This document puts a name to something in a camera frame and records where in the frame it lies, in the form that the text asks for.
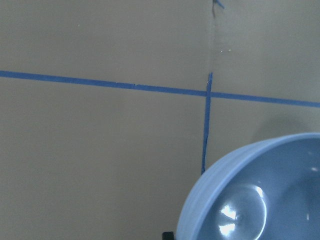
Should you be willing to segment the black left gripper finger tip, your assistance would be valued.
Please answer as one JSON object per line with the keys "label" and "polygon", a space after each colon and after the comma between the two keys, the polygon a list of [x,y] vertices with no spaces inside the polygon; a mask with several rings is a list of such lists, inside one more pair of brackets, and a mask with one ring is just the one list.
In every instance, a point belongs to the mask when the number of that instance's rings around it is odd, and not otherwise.
{"label": "black left gripper finger tip", "polygon": [[175,240],[175,234],[173,231],[165,231],[162,233],[162,240]]}

